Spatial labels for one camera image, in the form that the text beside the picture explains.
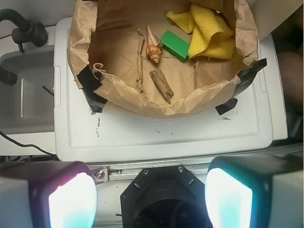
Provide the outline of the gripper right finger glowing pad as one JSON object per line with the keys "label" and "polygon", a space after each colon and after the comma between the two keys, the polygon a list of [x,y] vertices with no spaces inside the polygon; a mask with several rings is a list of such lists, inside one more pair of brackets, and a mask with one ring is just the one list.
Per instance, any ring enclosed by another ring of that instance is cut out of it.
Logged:
{"label": "gripper right finger glowing pad", "polygon": [[295,155],[219,156],[205,180],[216,228],[302,228],[304,160]]}

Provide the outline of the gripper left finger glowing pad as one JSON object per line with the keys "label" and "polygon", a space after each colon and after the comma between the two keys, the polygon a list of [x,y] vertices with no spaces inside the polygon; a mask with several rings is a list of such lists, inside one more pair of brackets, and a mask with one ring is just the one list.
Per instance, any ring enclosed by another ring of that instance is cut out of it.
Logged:
{"label": "gripper left finger glowing pad", "polygon": [[96,184],[83,162],[0,165],[2,228],[91,228],[96,210]]}

